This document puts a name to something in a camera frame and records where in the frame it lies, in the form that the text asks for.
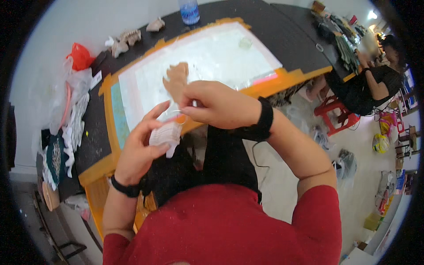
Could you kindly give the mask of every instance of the black pants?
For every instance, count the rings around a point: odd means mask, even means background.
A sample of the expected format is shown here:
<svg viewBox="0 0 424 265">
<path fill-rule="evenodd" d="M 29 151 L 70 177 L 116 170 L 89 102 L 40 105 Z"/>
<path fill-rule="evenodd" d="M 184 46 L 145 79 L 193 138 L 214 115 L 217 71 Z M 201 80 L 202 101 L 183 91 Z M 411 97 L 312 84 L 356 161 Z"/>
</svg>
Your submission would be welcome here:
<svg viewBox="0 0 424 265">
<path fill-rule="evenodd" d="M 257 192 L 258 202 L 261 202 L 255 168 L 250 163 L 242 139 L 228 130 L 209 126 L 202 171 L 194 168 L 187 146 L 181 140 L 172 158 L 163 155 L 153 161 L 149 172 L 142 178 L 142 192 L 147 195 L 153 191 L 160 207 L 172 196 L 192 187 L 229 183 Z"/>
</svg>

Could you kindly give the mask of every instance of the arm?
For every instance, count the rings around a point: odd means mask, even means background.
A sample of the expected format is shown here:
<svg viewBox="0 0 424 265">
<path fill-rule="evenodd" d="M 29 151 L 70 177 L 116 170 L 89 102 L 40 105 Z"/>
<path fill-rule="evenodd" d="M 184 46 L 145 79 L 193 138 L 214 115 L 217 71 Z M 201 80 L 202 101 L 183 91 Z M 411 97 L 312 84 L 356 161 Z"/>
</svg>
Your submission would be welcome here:
<svg viewBox="0 0 424 265">
<path fill-rule="evenodd" d="M 336 174 L 325 151 L 276 109 L 270 132 L 268 143 L 299 178 L 299 198 L 316 186 L 337 188 Z"/>
<path fill-rule="evenodd" d="M 365 57 L 359 52 L 357 52 L 357 55 L 363 69 L 368 68 L 369 65 Z M 389 90 L 387 89 L 386 84 L 383 82 L 377 83 L 371 71 L 365 72 L 365 78 L 367 79 L 367 84 L 373 99 L 380 100 L 389 96 Z"/>
<path fill-rule="evenodd" d="M 193 107 L 192 101 L 204 107 Z M 261 114 L 258 100 L 219 82 L 196 81 L 187 85 L 180 103 L 182 112 L 196 121 L 222 129 L 257 124 Z M 327 154 L 310 137 L 274 109 L 268 142 L 300 179 L 298 194 L 319 185 L 336 188 L 337 180 Z"/>
<path fill-rule="evenodd" d="M 169 101 L 157 105 L 128 135 L 115 171 L 118 183 L 124 186 L 138 184 L 152 161 L 169 149 L 169 145 L 148 146 L 150 132 L 162 126 L 156 118 L 168 107 Z M 136 206 L 137 198 L 128 198 L 110 187 L 103 211 L 103 234 L 120 234 L 131 240 L 134 237 Z"/>
<path fill-rule="evenodd" d="M 377 83 L 371 71 L 366 71 L 365 77 L 367 78 L 367 84 L 373 99 L 380 100 L 389 96 L 389 90 L 386 84 L 384 82 Z"/>
</svg>

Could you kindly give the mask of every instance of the red plastic bag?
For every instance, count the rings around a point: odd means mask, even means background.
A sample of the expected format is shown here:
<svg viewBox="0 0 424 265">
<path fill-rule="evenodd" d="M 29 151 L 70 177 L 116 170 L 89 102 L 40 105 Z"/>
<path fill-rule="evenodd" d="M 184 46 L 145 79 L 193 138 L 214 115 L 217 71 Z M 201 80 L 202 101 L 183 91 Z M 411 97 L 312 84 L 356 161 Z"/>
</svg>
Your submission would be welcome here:
<svg viewBox="0 0 424 265">
<path fill-rule="evenodd" d="M 95 57 L 90 57 L 90 52 L 87 48 L 76 42 L 72 45 L 72 52 L 66 56 L 66 59 L 69 56 L 74 59 L 72 69 L 75 71 L 87 69 L 95 59 Z"/>
</svg>

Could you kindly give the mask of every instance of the red shirt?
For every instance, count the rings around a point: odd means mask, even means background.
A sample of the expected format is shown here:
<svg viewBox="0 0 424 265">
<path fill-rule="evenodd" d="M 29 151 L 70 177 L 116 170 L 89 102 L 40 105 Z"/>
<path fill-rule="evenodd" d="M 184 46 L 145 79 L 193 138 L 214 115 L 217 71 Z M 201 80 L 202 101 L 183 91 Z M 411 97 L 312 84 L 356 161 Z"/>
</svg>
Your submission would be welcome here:
<svg viewBox="0 0 424 265">
<path fill-rule="evenodd" d="M 257 194 L 234 184 L 192 188 L 152 212 L 129 242 L 106 235 L 103 264 L 338 264 L 338 195 L 330 186 L 301 197 L 292 224 L 267 216 Z"/>
</svg>

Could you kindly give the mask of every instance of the white board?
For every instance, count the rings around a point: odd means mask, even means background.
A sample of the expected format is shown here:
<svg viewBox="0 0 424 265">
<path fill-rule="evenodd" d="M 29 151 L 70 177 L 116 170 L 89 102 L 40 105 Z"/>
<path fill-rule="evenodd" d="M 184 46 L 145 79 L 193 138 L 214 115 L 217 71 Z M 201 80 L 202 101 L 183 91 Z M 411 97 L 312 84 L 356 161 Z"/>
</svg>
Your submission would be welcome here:
<svg viewBox="0 0 424 265">
<path fill-rule="evenodd" d="M 240 90 L 252 81 L 273 73 L 281 63 L 247 29 L 238 22 L 204 29 L 176 40 L 150 54 L 119 75 L 121 95 L 130 131 L 155 105 L 171 99 L 162 83 L 170 65 L 187 62 L 188 82 L 220 81 Z M 166 120 L 176 116 L 172 104 L 159 117 Z"/>
</svg>

